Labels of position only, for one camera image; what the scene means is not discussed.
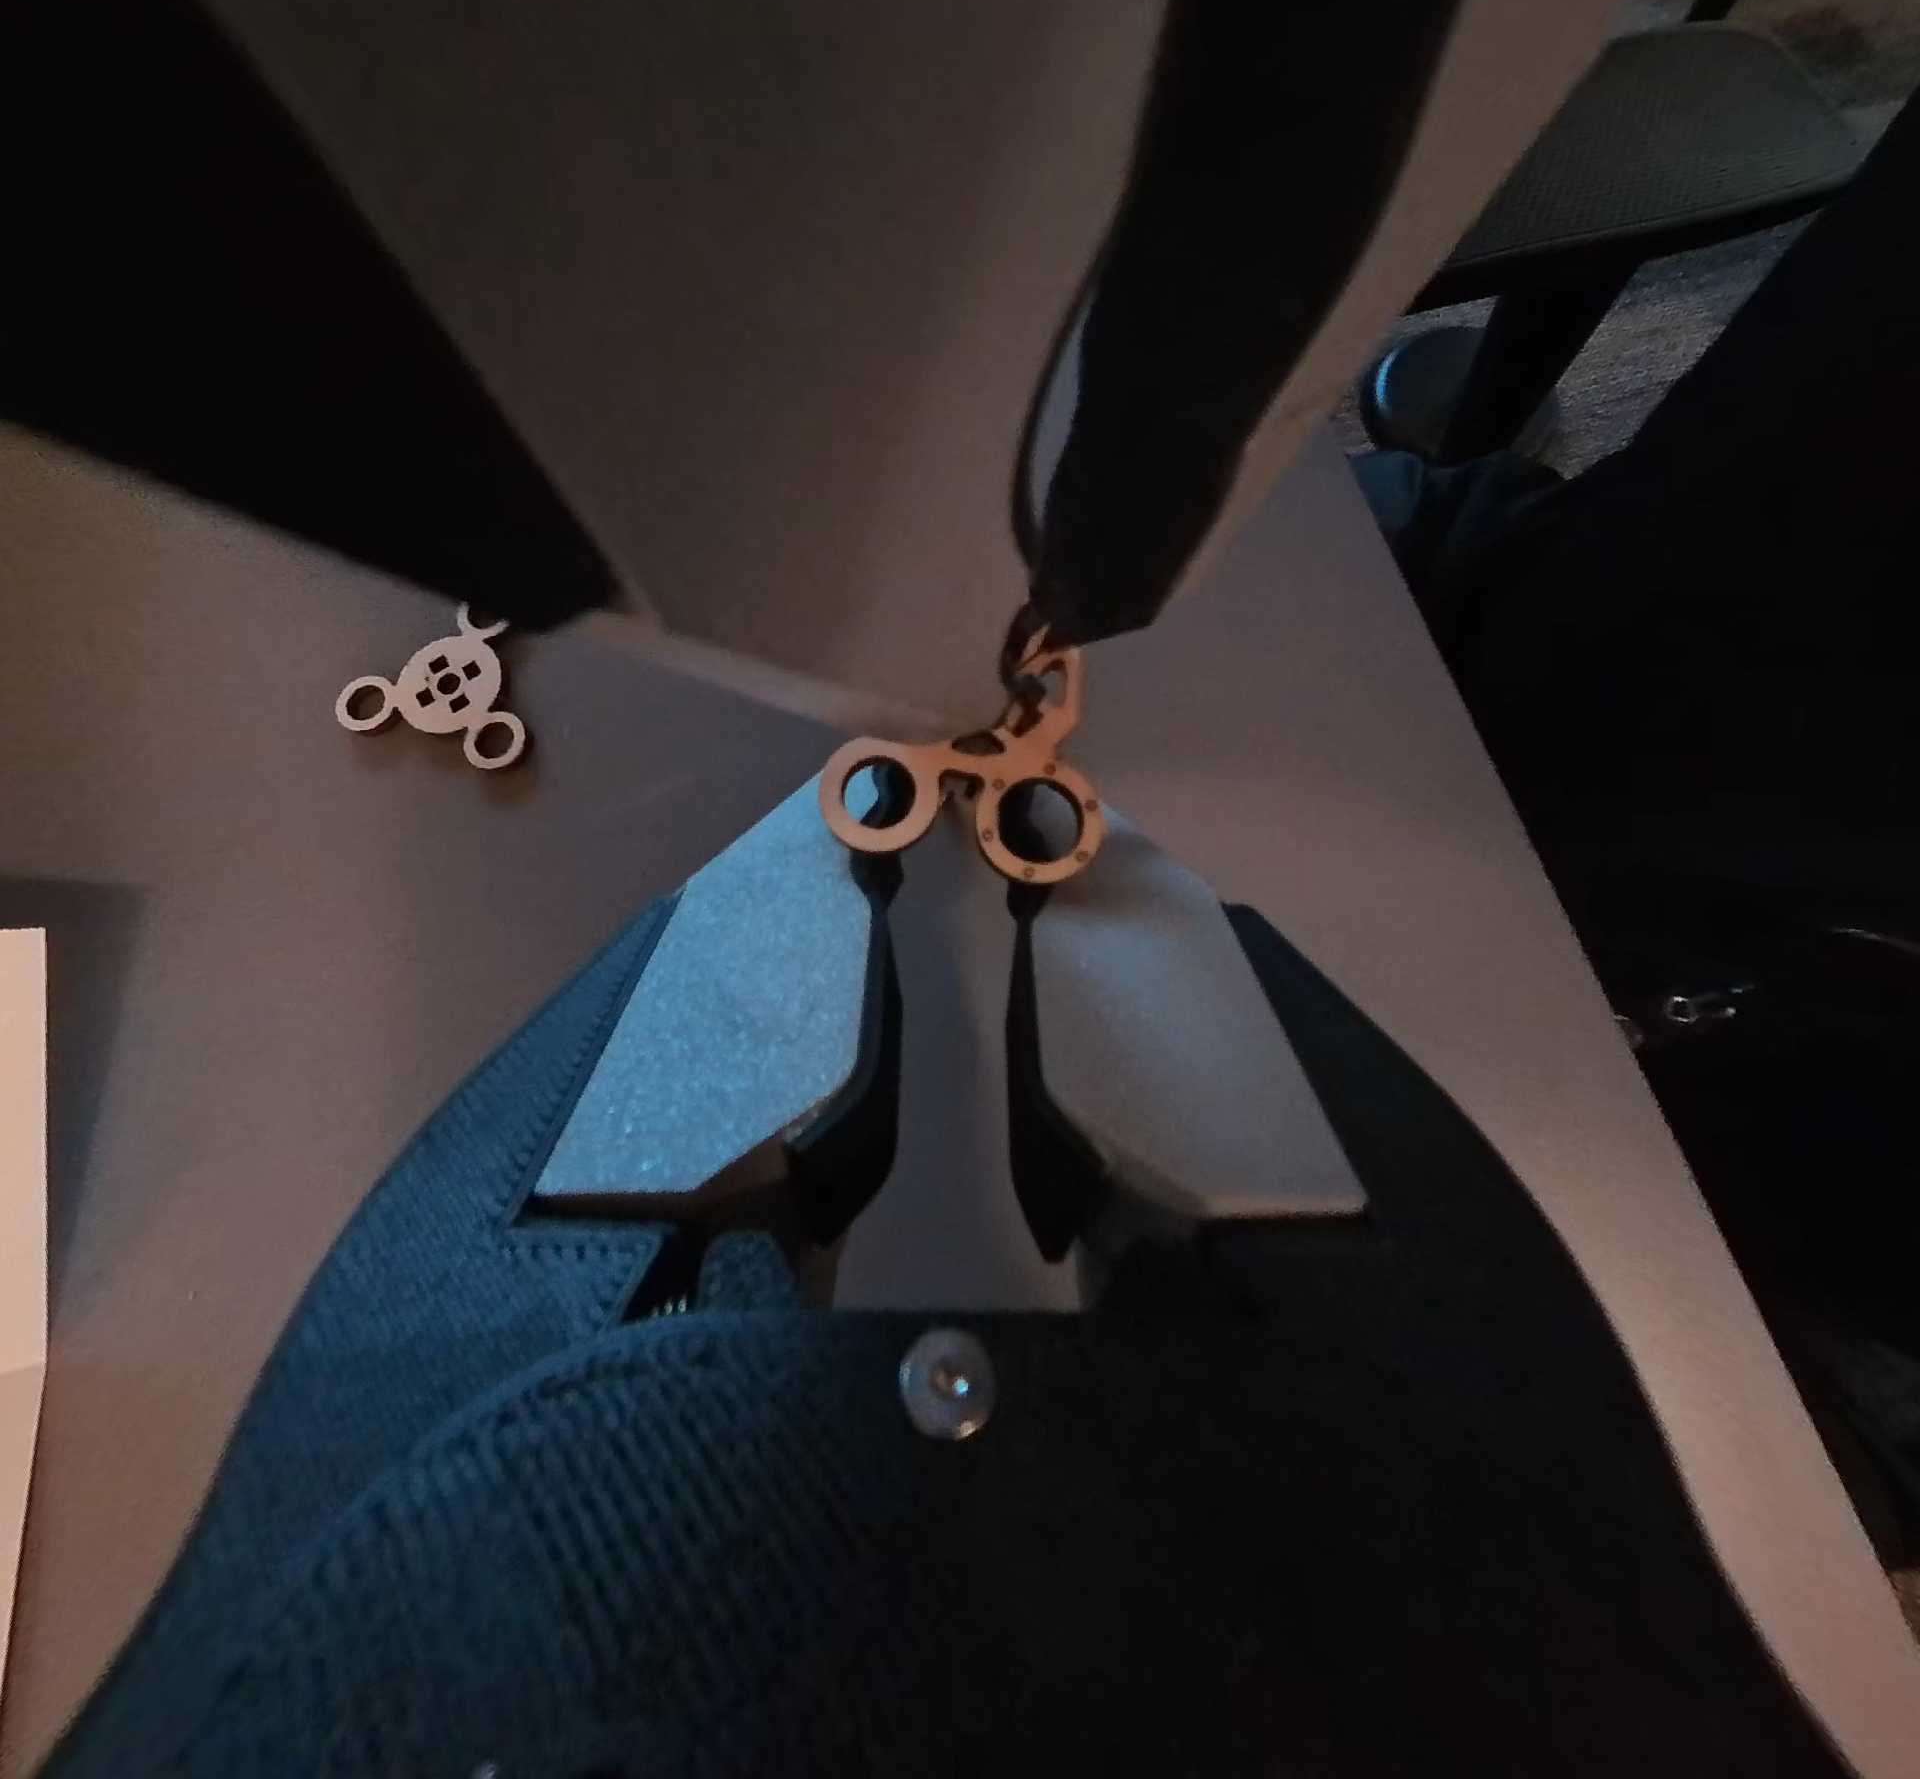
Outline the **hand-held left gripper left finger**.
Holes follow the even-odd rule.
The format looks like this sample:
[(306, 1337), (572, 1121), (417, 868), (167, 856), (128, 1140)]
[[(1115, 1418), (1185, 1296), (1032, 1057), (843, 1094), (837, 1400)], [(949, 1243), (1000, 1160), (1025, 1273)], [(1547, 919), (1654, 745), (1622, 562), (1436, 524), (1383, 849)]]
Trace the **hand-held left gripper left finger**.
[(898, 1148), (887, 902), (800, 785), (673, 900), (534, 1180), (565, 1217), (837, 1242)]

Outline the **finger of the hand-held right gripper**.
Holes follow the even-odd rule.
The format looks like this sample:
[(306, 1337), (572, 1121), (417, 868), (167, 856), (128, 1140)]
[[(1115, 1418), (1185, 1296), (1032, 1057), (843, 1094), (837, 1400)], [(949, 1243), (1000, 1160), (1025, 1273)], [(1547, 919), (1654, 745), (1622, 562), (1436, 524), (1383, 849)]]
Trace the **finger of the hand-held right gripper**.
[(651, 639), (857, 731), (993, 711), (1164, 0), (205, 9)]
[(1444, 269), (1628, 0), (1168, 0), (1077, 407), (1020, 524), (1058, 644), (1147, 627)]

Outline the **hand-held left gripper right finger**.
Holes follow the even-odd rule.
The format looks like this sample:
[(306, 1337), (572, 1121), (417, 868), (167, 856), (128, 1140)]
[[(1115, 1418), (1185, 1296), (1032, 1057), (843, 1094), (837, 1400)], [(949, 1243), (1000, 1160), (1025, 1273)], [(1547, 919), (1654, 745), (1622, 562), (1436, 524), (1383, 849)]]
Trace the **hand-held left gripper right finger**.
[(1369, 1214), (1206, 881), (1147, 833), (1107, 833), (1067, 881), (1016, 886), (1012, 917), (1012, 1185), (1043, 1261)]

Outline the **wooden ringed plate assembly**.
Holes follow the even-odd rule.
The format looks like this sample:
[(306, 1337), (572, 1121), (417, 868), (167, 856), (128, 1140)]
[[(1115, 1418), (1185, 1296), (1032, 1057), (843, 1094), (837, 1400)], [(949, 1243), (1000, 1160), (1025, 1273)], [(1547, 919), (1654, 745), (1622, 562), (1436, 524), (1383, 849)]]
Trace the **wooden ringed plate assembly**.
[[(943, 742), (850, 740), (819, 775), (825, 831), (857, 856), (898, 856), (927, 838), (950, 799), (961, 799), (972, 842), (1000, 881), (1051, 888), (1079, 876), (1105, 845), (1105, 804), (1062, 761), (1079, 729), (1082, 686), (1086, 658), (1032, 634), (991, 729)], [(1016, 813), (1028, 791), (1067, 806), (1072, 838), (1058, 856), (1016, 842)]]

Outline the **black office chair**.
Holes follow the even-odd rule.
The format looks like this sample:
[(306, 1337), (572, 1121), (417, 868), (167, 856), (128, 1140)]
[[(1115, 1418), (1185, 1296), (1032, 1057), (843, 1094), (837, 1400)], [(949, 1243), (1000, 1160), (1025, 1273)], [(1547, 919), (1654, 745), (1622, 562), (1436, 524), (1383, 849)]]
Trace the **black office chair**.
[(1915, 94), (1915, 0), (1636, 0), (1339, 409), (1350, 453), (1622, 451)]

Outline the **dark cloth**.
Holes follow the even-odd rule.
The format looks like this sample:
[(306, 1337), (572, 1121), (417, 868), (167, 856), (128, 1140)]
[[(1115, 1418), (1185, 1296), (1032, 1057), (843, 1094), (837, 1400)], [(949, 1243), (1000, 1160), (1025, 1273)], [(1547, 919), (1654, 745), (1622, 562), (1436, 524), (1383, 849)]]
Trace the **dark cloth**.
[(1355, 475), (1915, 1624), (1915, 101), (1618, 453)]

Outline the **printed white paper sheet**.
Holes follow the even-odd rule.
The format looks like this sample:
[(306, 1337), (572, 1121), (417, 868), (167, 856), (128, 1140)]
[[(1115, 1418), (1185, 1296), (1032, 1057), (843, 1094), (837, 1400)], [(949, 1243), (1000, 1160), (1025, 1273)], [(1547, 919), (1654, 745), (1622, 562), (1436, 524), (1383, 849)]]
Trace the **printed white paper sheet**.
[(2, 928), (2, 1375), (45, 1369), (45, 932)]

